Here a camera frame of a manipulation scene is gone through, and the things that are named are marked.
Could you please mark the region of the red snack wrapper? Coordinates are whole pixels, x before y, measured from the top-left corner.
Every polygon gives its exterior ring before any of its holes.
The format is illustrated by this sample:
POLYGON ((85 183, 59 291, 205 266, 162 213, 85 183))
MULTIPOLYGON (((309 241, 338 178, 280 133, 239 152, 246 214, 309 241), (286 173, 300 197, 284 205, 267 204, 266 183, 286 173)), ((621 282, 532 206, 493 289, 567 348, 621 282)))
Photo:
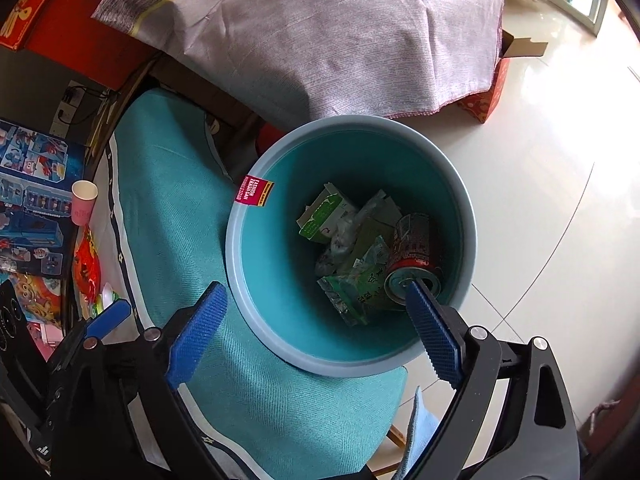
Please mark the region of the red snack wrapper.
POLYGON ((73 279, 81 307, 91 316, 101 291, 101 266, 90 228, 83 226, 79 234, 73 258, 73 279))

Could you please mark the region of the red soda can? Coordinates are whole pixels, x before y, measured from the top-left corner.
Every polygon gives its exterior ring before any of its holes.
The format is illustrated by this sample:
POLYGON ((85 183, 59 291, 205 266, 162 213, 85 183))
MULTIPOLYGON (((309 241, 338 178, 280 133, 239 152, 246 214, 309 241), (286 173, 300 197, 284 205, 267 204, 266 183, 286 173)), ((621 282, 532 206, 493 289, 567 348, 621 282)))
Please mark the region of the red soda can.
POLYGON ((387 296, 404 306, 413 281, 422 281, 435 297, 442 291, 442 269, 432 251, 430 216, 422 212, 406 214, 395 226, 384 282, 387 296))

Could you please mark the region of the green clear plastic wrapper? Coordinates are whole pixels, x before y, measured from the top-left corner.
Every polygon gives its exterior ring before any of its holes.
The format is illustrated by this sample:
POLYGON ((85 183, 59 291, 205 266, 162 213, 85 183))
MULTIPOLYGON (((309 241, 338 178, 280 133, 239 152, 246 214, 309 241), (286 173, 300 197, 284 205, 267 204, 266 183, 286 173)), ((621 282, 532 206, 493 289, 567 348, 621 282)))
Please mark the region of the green clear plastic wrapper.
POLYGON ((318 285, 349 326, 367 326, 404 310, 384 289, 390 243, 399 219, 390 195, 378 191, 338 222, 329 248, 316 263, 318 285))

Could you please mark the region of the pink paper cup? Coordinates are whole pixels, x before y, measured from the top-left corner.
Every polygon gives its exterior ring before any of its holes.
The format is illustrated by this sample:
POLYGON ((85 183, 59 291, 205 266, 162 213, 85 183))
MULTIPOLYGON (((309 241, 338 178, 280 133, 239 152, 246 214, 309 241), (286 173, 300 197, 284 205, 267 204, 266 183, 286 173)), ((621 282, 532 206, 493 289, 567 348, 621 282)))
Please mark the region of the pink paper cup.
POLYGON ((91 181, 78 180, 72 185, 72 221, 75 226, 89 223, 98 195, 99 189, 91 181))

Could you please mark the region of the green white carton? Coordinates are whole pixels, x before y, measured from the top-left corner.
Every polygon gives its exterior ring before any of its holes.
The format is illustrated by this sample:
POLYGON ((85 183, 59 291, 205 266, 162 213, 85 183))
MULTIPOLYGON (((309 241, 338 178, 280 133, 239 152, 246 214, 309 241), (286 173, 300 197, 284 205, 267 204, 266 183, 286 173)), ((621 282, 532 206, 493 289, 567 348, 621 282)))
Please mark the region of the green white carton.
POLYGON ((355 212, 355 206, 338 188, 326 182, 317 198, 296 220, 298 234, 311 242, 328 244, 337 231, 338 222, 355 212))

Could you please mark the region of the teal trash bin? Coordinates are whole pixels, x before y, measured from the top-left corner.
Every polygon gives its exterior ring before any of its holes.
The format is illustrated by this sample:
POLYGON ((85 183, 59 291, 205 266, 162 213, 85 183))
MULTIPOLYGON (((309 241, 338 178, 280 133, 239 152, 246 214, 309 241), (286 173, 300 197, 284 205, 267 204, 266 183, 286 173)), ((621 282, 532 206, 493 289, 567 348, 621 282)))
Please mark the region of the teal trash bin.
POLYGON ((461 307, 476 250, 469 193, 446 155, 399 122, 348 115, 301 126, 258 158, 231 209, 226 267, 267 349, 352 378, 422 352, 409 288, 461 307))

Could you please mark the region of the paw patrol toy package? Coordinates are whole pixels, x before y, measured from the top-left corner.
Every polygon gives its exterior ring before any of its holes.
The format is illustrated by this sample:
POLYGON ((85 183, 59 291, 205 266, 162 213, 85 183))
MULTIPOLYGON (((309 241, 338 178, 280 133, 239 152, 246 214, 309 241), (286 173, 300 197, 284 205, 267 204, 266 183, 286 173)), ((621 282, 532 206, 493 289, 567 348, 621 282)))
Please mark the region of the paw patrol toy package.
POLYGON ((9 274, 18 303, 30 320, 60 327, 61 281, 25 274, 9 274))

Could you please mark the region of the blue toy box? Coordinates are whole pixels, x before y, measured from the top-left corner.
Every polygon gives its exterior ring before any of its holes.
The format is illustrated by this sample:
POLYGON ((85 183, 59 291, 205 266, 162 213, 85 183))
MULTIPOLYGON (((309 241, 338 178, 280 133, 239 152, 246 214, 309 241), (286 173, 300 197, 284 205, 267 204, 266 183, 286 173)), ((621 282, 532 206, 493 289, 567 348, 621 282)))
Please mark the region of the blue toy box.
POLYGON ((59 278, 70 258, 72 185, 85 148, 4 120, 0 129, 1 270, 59 278))

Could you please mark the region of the grey cloth covered furniture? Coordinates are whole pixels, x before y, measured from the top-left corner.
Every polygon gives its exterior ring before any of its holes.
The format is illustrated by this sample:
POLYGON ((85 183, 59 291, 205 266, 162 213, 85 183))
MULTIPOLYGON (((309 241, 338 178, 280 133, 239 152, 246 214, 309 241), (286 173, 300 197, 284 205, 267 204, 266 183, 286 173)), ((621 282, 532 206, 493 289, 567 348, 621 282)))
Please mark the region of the grey cloth covered furniture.
POLYGON ((429 115, 487 90, 504 0, 101 0, 101 23, 291 130, 429 115))

